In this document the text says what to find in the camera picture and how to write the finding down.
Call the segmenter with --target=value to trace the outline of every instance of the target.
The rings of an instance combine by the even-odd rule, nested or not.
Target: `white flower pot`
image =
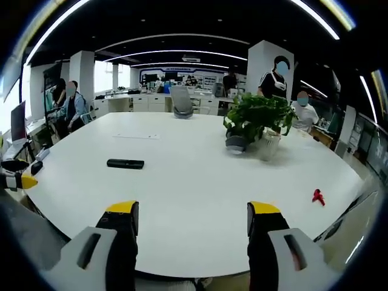
[[[263,137],[258,141],[258,157],[262,161],[270,161],[279,147],[281,135],[266,128]]]

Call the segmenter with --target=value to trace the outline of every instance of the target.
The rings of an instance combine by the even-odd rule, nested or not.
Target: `round conference table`
[[[296,129],[271,162],[231,155],[222,117],[110,113],[50,149],[28,196],[74,238],[111,204],[139,201],[136,270],[200,278],[249,270],[247,202],[280,209],[314,239],[349,206],[362,180],[340,157]],[[144,160],[142,170],[108,159]],[[315,189],[326,206],[313,203]]]

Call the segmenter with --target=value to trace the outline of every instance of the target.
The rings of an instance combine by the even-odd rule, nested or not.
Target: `paper on table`
[[[143,133],[139,133],[139,134],[132,134],[132,135],[122,135],[120,133],[118,133],[117,135],[113,135],[114,138],[143,138],[143,139],[160,139],[160,135],[154,135],[154,134],[151,134],[151,135],[145,135]]]

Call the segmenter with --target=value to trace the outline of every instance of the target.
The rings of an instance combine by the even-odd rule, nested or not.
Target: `green leaves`
[[[241,102],[238,98],[234,102],[237,106],[227,114],[230,122],[224,118],[224,126],[228,132],[244,137],[249,143],[254,142],[256,136],[260,139],[265,127],[276,132],[280,132],[281,127],[287,127],[284,135],[288,135],[292,119],[297,118],[284,98],[274,96],[267,99],[246,93]]]

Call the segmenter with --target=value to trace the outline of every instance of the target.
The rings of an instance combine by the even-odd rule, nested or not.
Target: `office chair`
[[[171,86],[170,88],[173,112],[175,117],[187,119],[193,116],[194,109],[207,109],[209,114],[209,107],[193,106],[190,100],[190,94],[186,86]]]

